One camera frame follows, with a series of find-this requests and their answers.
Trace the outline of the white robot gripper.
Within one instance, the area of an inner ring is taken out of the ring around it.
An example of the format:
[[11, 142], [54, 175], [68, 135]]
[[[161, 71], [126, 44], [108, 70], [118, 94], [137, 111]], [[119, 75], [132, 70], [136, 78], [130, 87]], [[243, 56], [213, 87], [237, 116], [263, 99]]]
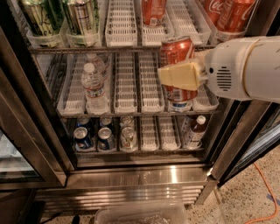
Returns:
[[257, 38], [235, 38], [215, 48], [197, 52], [196, 59], [157, 70], [160, 83], [195, 91], [202, 82], [216, 96], [238, 101], [251, 99], [244, 87], [244, 71]]

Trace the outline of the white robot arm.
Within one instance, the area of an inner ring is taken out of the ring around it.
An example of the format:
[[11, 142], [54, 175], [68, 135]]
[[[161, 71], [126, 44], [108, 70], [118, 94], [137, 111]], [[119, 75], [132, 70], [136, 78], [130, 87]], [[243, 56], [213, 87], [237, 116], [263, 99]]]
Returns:
[[163, 85], [238, 101], [280, 102], [280, 37], [235, 38], [175, 65], [158, 69]]

